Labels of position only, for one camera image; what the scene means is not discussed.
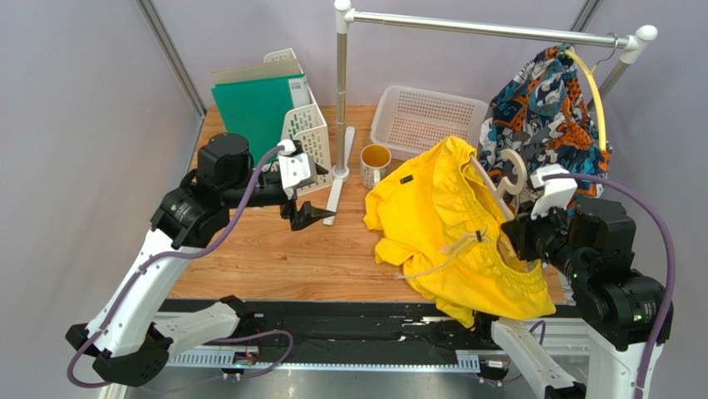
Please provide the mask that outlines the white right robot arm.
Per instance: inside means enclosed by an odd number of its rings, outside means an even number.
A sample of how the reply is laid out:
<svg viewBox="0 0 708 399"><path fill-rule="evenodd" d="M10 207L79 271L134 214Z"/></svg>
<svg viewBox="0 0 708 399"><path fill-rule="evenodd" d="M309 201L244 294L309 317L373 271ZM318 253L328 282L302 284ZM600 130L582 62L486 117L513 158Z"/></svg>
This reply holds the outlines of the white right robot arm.
<svg viewBox="0 0 708 399"><path fill-rule="evenodd" d="M519 322L500 318L491 337L516 363L537 398L634 398L642 353L668 289L632 268L636 224L618 202L583 199L573 216L554 208L532 219L524 211L502 223L518 259L542 260L569 282L588 326L587 383L565 372Z"/></svg>

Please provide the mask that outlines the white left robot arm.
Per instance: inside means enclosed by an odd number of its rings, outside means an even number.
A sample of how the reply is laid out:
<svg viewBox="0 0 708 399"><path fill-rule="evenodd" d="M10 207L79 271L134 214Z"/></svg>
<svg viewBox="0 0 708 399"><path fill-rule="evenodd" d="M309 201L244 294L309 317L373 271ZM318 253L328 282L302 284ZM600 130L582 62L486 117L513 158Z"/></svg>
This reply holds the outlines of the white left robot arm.
<svg viewBox="0 0 708 399"><path fill-rule="evenodd" d="M169 360L197 346L253 340L253 311L235 296L169 321L156 314L180 275L214 252L247 208L276 206L293 231L331 217L330 210L297 200L300 188L326 173L300 140L282 140L260 159L235 133L215 135L202 146L196 167L161 200L109 302L66 333L77 356L91 357L96 386L141 387Z"/></svg>

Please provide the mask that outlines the yellow shorts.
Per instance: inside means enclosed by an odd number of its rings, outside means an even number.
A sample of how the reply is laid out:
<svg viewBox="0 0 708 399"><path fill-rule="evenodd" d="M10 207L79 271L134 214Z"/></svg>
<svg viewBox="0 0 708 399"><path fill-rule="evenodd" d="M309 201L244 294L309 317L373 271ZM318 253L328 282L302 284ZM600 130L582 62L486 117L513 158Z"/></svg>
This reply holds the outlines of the yellow shorts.
<svg viewBox="0 0 708 399"><path fill-rule="evenodd" d="M381 232L375 261L465 328L477 313L525 320L555 313L542 267L515 258L505 217L470 164L475 149L447 137L384 178L363 222Z"/></svg>

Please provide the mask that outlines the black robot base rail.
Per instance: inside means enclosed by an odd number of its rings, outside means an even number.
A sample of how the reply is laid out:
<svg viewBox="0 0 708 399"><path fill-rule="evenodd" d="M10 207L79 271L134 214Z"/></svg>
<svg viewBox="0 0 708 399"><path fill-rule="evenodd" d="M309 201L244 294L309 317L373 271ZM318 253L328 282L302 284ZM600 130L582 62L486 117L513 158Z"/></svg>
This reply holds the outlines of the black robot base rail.
<svg viewBox="0 0 708 399"><path fill-rule="evenodd" d="M293 335L289 362L367 366L452 366L457 353L501 355L491 321L478 332L423 302L248 300L247 332Z"/></svg>

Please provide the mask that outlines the beige clothes hanger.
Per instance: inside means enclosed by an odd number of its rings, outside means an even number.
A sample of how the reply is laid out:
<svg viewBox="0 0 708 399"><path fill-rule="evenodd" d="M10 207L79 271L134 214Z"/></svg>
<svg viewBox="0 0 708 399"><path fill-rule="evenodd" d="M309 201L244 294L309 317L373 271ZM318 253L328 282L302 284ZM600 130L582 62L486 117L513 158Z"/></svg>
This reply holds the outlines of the beige clothes hanger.
<svg viewBox="0 0 708 399"><path fill-rule="evenodd" d="M474 176L475 193L479 194L478 201L491 216L493 230L498 236L494 248L503 262L511 265L518 260L515 258L509 238L501 229L501 224L511 221L515 211L509 207L505 198L507 195L516 198L524 192L528 173L521 155L514 150L502 150L500 160L502 170L495 175L497 180L482 166L476 153L470 155L470 168Z"/></svg>

